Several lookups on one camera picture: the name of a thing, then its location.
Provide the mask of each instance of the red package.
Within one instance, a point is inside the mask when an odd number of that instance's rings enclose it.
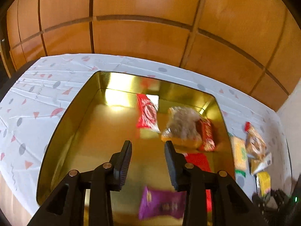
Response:
[[[215,144],[213,141],[212,126],[210,119],[201,119],[197,121],[196,128],[201,133],[203,144],[199,147],[200,151],[213,151]]]
[[[199,167],[201,170],[211,172],[207,157],[202,153],[184,154],[186,161]],[[206,190],[207,212],[212,211],[211,191]]]
[[[157,122],[157,111],[154,104],[145,94],[137,94],[138,106],[140,109],[140,117],[138,119],[137,128],[146,128],[154,132],[160,133]]]

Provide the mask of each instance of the snack package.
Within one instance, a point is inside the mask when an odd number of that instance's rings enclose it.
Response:
[[[246,142],[247,153],[262,161],[265,158],[267,149],[265,142],[250,122],[246,122],[245,132],[248,134]]]
[[[266,169],[269,165],[272,164],[272,153],[268,153],[265,158],[261,160],[251,159],[251,175]]]
[[[197,149],[202,143],[201,135],[196,129],[200,114],[188,107],[171,107],[169,114],[169,121],[161,140],[171,140],[175,145]]]
[[[182,218],[185,210],[186,192],[172,192],[144,188],[139,208],[139,220],[169,215]]]
[[[200,151],[213,151],[215,144],[213,141],[211,121],[208,118],[202,118],[197,121],[196,128],[198,133],[202,134],[203,144],[199,147]]]
[[[259,172],[255,175],[257,194],[265,203],[271,198],[271,177],[267,172]]]
[[[158,127],[155,105],[145,94],[137,94],[137,101],[141,113],[138,119],[137,128],[145,128],[159,133],[160,130]]]
[[[184,153],[186,161],[192,163],[195,166],[198,166],[200,169],[206,172],[211,172],[209,162],[207,157],[202,153],[187,154]],[[212,211],[212,201],[211,201],[211,191],[206,190],[206,202],[207,202],[207,212]]]
[[[245,141],[232,135],[230,136],[230,140],[233,151],[235,172],[246,177],[248,157],[246,154]]]

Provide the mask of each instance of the gold metal tray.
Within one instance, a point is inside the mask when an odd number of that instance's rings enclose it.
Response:
[[[38,180],[38,204],[45,201],[68,171],[94,170],[119,152],[125,140],[130,140],[132,158],[126,183],[120,192],[111,192],[114,221],[127,225],[182,224],[181,220],[169,216],[138,220],[145,185],[163,190],[173,190],[173,187],[160,136],[136,128],[139,117],[136,93],[159,95],[157,118],[161,131],[166,127],[167,111],[172,106],[192,107],[210,118],[216,143],[214,152],[205,153],[210,168],[212,172],[225,170],[234,178],[231,143],[214,96],[162,80],[96,72],[66,110],[48,145]]]

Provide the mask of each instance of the metal screw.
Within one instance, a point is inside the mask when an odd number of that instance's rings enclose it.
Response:
[[[112,164],[109,163],[109,162],[106,162],[106,163],[104,163],[102,166],[103,166],[103,168],[108,169],[108,168],[111,168],[111,167],[112,167]]]
[[[226,177],[228,175],[228,173],[226,171],[219,171],[219,175],[222,176],[222,177]]]
[[[77,170],[71,170],[69,172],[69,176],[76,176],[77,175]]]
[[[194,167],[194,165],[191,164],[191,163],[186,163],[185,167],[188,168],[188,169],[192,169]]]

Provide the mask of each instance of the patterned tablecloth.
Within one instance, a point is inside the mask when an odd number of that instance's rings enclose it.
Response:
[[[38,209],[36,188],[50,138],[65,110],[96,71],[125,72],[182,84],[210,93],[222,110],[228,132],[246,138],[250,121],[273,155],[267,169],[272,188],[290,193],[291,170],[286,138],[278,115],[254,98],[211,78],[149,60],[102,54],[64,54],[35,62],[0,103],[0,171],[30,214]],[[250,198],[255,179],[236,177]]]

